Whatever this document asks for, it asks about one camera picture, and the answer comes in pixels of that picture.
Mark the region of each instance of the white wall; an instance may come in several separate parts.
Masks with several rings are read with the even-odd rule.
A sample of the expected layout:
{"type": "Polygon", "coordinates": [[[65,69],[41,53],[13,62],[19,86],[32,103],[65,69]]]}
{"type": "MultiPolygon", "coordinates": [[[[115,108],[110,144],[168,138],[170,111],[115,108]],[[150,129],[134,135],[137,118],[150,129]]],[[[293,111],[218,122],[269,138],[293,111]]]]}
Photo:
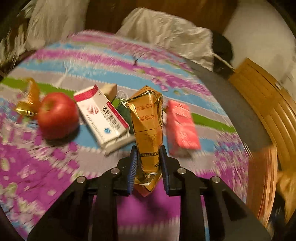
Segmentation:
{"type": "Polygon", "coordinates": [[[295,37],[266,0],[240,0],[223,34],[232,44],[235,68],[248,57],[280,80],[292,61],[295,37]]]}

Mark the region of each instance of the red pink box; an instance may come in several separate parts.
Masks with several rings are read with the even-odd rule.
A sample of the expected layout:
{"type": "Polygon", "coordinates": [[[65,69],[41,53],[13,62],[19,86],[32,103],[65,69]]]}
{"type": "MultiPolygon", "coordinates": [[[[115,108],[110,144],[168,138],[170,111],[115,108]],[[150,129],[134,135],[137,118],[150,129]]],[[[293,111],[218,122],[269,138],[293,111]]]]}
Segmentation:
{"type": "Polygon", "coordinates": [[[200,141],[189,107],[186,104],[169,100],[166,113],[169,154],[181,157],[188,156],[189,150],[199,150],[200,141]]]}

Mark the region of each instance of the green stripe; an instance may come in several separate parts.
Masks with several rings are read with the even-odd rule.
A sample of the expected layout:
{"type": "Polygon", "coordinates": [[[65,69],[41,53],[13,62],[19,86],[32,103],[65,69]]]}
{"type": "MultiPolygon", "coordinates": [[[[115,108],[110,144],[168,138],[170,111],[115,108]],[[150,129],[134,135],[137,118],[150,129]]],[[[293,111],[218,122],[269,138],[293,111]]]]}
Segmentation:
{"type": "MultiPolygon", "coordinates": [[[[1,81],[2,84],[5,84],[13,89],[21,89],[24,90],[27,87],[27,83],[24,80],[16,80],[14,78],[5,78],[1,81]]],[[[75,91],[65,90],[62,88],[56,88],[50,84],[43,84],[43,83],[37,83],[39,86],[39,89],[42,93],[48,94],[52,92],[63,92],[66,95],[68,95],[70,98],[73,98],[73,94],[75,91]]]]}
{"type": "MultiPolygon", "coordinates": [[[[1,81],[1,83],[9,86],[10,88],[14,88],[14,89],[25,89],[27,86],[27,84],[24,80],[16,80],[14,78],[8,78],[8,77],[3,79],[1,81]]],[[[48,94],[51,92],[63,92],[66,95],[68,95],[69,97],[73,98],[73,94],[75,93],[75,91],[56,88],[50,84],[42,84],[42,83],[37,83],[37,84],[40,88],[40,91],[44,94],[48,94]]],[[[121,100],[119,100],[119,99],[113,100],[112,101],[113,106],[116,108],[120,101],[121,100]]],[[[210,128],[213,128],[213,129],[216,129],[219,131],[225,131],[225,132],[230,132],[230,133],[236,132],[235,128],[233,126],[228,126],[224,123],[221,123],[216,120],[211,120],[207,117],[204,117],[204,116],[196,114],[196,113],[191,113],[191,115],[192,115],[193,122],[196,125],[208,126],[210,128]]]]}
{"type": "Polygon", "coordinates": [[[230,132],[230,133],[236,132],[236,130],[233,126],[228,126],[224,123],[221,123],[216,120],[211,120],[211,119],[204,117],[202,115],[199,115],[199,114],[191,113],[191,115],[192,115],[193,122],[196,125],[208,126],[210,128],[213,128],[213,129],[216,129],[219,131],[225,131],[225,132],[230,132]]]}

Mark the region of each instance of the foil wrapper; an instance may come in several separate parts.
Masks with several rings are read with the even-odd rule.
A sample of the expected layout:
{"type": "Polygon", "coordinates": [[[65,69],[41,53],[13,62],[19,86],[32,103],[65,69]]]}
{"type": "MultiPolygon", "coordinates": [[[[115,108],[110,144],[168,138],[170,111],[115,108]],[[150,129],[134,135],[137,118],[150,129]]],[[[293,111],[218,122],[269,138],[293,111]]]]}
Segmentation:
{"type": "Polygon", "coordinates": [[[23,91],[23,97],[17,103],[15,111],[22,116],[28,116],[33,118],[39,110],[40,107],[40,90],[33,78],[25,79],[27,82],[27,87],[23,91]]]}
{"type": "Polygon", "coordinates": [[[161,178],[159,148],[163,144],[163,96],[145,86],[125,102],[131,112],[141,165],[135,178],[135,189],[150,194],[161,178]]]}

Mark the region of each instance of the metal screw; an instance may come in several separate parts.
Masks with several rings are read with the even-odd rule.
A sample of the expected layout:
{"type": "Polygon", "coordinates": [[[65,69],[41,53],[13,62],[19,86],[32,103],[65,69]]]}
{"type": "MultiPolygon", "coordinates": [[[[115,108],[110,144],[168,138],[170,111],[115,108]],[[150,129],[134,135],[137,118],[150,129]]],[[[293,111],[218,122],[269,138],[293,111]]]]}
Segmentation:
{"type": "Polygon", "coordinates": [[[185,174],[186,173],[186,169],[181,167],[181,168],[179,168],[177,170],[177,172],[180,173],[180,174],[185,174]]]}
{"type": "Polygon", "coordinates": [[[214,183],[219,183],[221,181],[221,179],[220,179],[220,177],[214,176],[214,177],[212,177],[212,181],[214,183]]]}
{"type": "Polygon", "coordinates": [[[80,177],[78,177],[78,178],[76,179],[76,181],[77,181],[78,183],[83,183],[85,180],[86,180],[86,178],[85,178],[84,176],[80,176],[80,177]]]}
{"type": "Polygon", "coordinates": [[[120,170],[116,167],[111,169],[112,174],[118,174],[119,172],[120,172],[120,170]]]}

